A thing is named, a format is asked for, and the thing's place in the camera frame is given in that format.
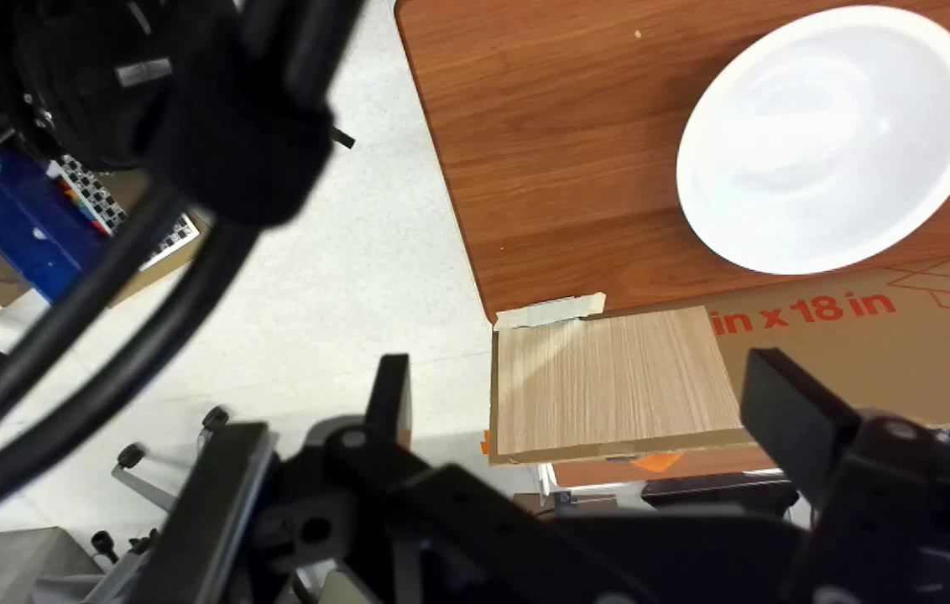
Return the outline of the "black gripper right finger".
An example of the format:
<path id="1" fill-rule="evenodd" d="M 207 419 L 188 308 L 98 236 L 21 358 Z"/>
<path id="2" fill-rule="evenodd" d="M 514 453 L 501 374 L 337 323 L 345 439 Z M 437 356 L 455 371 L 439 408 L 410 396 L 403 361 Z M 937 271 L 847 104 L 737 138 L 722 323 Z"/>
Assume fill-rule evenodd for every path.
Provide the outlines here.
<path id="1" fill-rule="evenodd" d="M 781 350 L 751 350 L 742 426 L 799 494 L 823 494 L 861 413 Z"/>

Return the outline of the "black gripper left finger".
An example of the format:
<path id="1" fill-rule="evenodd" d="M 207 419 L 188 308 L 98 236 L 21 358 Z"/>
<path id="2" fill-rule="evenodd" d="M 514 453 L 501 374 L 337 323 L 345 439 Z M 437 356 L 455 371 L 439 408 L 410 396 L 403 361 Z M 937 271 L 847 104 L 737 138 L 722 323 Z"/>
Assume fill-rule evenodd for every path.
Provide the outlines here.
<path id="1" fill-rule="evenodd" d="M 410 443 L 410 356 L 407 351 L 388 351 L 376 365 L 370 407 L 367 407 L 367 437 L 376 445 Z"/>

